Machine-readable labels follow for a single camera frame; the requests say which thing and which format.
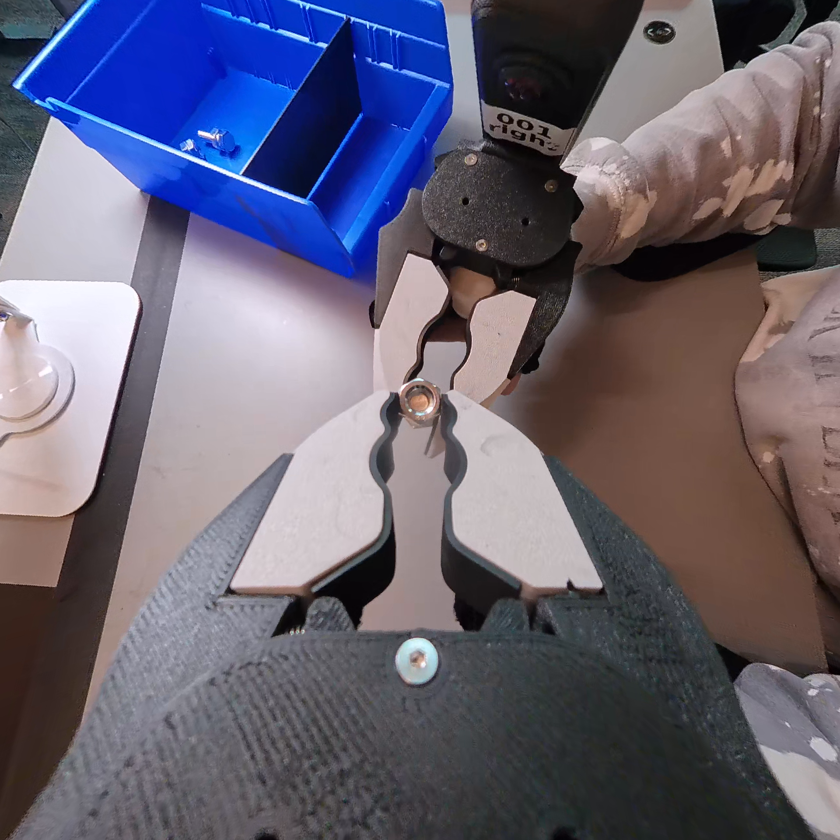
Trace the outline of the black bin divider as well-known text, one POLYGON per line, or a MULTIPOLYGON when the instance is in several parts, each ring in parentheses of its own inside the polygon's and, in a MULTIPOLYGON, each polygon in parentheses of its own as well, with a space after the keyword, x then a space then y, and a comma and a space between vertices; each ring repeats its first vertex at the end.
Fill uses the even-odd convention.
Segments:
POLYGON ((243 177, 311 196, 362 111, 352 24, 345 18, 243 171, 243 177))

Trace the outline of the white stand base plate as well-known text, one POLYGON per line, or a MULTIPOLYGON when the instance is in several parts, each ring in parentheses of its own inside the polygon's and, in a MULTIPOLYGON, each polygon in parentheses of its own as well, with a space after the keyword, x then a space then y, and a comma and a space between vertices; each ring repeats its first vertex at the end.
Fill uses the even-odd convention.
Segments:
POLYGON ((140 318, 140 298, 112 281, 4 280, 2 298, 32 317, 42 343, 75 372, 65 410, 49 425, 1 439, 1 513, 63 518, 97 482, 140 318))

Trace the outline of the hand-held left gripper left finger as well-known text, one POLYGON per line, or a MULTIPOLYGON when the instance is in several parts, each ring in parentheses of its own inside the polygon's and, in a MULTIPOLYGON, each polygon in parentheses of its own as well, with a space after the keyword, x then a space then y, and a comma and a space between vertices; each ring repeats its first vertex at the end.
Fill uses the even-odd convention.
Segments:
POLYGON ((230 581, 237 595, 329 596, 354 624, 392 582, 395 393, 375 392, 312 433, 283 477, 230 581))

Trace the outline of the steel hex nut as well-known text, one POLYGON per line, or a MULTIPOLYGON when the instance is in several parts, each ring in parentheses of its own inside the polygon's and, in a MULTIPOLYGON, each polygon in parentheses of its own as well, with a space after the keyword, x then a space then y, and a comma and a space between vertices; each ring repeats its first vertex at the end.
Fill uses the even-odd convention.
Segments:
POLYGON ((442 396, 436 384, 423 378, 404 383, 398 393, 400 413, 414 428, 431 427, 439 416, 442 396))

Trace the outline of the blue plastic bin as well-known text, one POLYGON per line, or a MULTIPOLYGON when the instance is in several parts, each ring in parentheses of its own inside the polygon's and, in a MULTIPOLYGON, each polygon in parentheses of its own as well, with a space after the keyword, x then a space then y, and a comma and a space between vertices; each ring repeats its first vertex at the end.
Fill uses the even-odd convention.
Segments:
POLYGON ((345 277, 375 267, 453 105, 440 2, 85 2, 14 86, 141 191, 345 277), (345 18, 362 111, 311 196, 243 177, 345 18))

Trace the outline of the board stand bracket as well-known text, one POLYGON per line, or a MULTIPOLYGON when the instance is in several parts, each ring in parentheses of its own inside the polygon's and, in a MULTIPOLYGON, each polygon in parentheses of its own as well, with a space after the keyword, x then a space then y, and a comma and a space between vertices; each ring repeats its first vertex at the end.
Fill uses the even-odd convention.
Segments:
POLYGON ((71 362, 42 343, 35 320, 1 299, 1 439, 51 424, 75 389, 71 362))

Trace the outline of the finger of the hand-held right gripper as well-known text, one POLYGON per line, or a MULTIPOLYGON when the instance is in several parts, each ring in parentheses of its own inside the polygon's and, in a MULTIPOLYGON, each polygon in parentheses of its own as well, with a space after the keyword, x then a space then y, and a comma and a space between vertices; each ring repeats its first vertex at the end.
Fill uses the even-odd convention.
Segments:
POLYGON ((408 254, 380 326, 374 330, 373 389, 399 392, 422 369, 427 332, 445 313, 451 294, 430 259, 408 254))
POLYGON ((484 297, 467 323, 467 352, 452 374, 452 390, 491 406, 509 385, 511 366, 528 326, 535 299, 517 291, 484 297))

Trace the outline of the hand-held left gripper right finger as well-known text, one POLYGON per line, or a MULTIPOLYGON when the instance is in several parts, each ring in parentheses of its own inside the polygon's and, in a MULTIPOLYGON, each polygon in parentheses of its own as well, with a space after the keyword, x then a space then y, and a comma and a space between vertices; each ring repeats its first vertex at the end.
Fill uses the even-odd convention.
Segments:
POLYGON ((502 599, 600 595, 604 584, 539 448, 457 391, 444 395, 441 566, 456 600, 486 615, 502 599))

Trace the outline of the person's right forearm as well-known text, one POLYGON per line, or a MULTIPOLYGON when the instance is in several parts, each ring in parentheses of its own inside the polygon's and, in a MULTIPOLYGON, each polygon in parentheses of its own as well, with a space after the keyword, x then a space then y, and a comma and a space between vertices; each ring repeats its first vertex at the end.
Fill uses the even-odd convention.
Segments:
POLYGON ((577 271, 637 248, 839 225, 839 24, 808 28, 691 92, 624 142, 563 163, 583 209, 577 271))

